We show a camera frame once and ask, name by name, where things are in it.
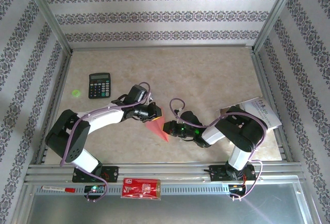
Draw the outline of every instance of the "red snack bag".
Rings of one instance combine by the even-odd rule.
[[[160,200],[160,180],[125,178],[122,197]]]

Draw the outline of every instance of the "striped wall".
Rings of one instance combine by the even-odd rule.
[[[72,48],[253,45],[276,0],[47,0]]]
[[[0,0],[0,223],[10,223],[66,55],[34,0]]]
[[[259,52],[291,153],[330,222],[330,0],[288,0]]]

